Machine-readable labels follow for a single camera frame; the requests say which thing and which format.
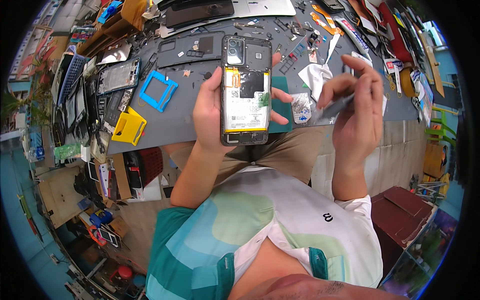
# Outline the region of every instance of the green plastic chair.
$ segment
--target green plastic chair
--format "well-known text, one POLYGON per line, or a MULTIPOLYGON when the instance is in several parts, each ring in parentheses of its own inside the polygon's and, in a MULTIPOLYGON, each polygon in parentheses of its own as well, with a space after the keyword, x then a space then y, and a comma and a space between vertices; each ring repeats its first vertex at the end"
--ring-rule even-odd
POLYGON ((446 142, 449 142, 455 148, 456 142, 455 142, 455 140, 453 140, 453 139, 451 139, 447 136, 447 131, 451 132, 455 138, 456 138, 456 133, 455 133, 455 131, 453 131, 453 129, 451 129, 450 127, 448 127, 446 125, 447 124, 447 118, 445 116, 445 112, 441 109, 436 108, 436 107, 433 107, 432 110, 436 110, 436 111, 441 112, 442 117, 441 117, 441 119, 432 118, 431 122, 440 124, 442 127, 440 129, 425 128, 425 133, 426 134, 434 134, 434 135, 439 136, 439 137, 429 136, 427 139, 432 140, 432 141, 446 141, 446 142))

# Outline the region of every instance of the lip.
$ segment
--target lip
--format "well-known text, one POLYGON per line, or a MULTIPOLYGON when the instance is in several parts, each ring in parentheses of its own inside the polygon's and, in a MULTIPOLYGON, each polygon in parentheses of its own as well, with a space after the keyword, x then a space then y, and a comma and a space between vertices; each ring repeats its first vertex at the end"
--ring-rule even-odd
POLYGON ((282 278, 278 279, 274 283, 272 283, 272 285, 267 290, 267 294, 276 290, 276 289, 294 285, 297 282, 300 282, 300 281, 305 280, 305 279, 313 279, 313 277, 311 277, 310 275, 307 275, 307 274, 290 274, 290 275, 287 275, 285 277, 282 277, 282 278))

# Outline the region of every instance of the brown tape roll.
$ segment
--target brown tape roll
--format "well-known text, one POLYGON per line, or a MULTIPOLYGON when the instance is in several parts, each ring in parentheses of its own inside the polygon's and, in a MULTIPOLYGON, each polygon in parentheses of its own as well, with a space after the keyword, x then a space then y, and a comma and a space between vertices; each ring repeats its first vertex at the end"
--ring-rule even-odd
POLYGON ((406 67, 400 71, 400 84, 402 86, 402 92, 407 97, 418 97, 419 93, 415 93, 415 86, 413 85, 410 73, 412 68, 406 67))

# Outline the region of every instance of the hand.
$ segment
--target hand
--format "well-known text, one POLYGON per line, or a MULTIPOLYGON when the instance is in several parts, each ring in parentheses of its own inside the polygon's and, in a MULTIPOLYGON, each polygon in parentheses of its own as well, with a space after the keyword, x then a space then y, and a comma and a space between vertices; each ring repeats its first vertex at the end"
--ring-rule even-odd
MULTIPOLYGON (((272 57, 272 65, 280 62, 281 54, 275 53, 272 57)), ((222 69, 217 67, 215 72, 200 87, 195 108, 193 109, 193 123, 197 133, 197 142, 202 149, 223 154, 232 151, 234 146, 223 146, 220 142, 220 84, 222 82, 222 69)), ((272 87, 272 99, 280 99, 282 102, 292 102, 293 98, 272 87)), ((270 119, 279 124, 287 124, 288 120, 272 111, 270 119)))
POLYGON ((383 82, 380 75, 361 59, 342 55, 343 63, 358 71, 359 79, 348 73, 328 81, 322 89, 317 107, 355 91, 353 104, 341 111, 333 130, 336 171, 361 170, 363 161, 378 145, 382 135, 383 82))

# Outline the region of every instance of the glue tube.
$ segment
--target glue tube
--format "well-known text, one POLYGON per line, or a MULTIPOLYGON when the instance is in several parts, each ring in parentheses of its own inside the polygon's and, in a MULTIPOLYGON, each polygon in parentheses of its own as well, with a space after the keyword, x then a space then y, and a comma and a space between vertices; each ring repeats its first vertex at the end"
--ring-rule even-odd
POLYGON ((342 27, 343 30, 345 30, 348 36, 352 39, 355 46, 357 46, 359 52, 363 54, 366 58, 368 58, 370 61, 372 61, 370 55, 368 55, 367 44, 365 44, 359 34, 355 31, 355 29, 353 29, 352 25, 350 25, 350 23, 344 18, 336 18, 335 21, 342 27))

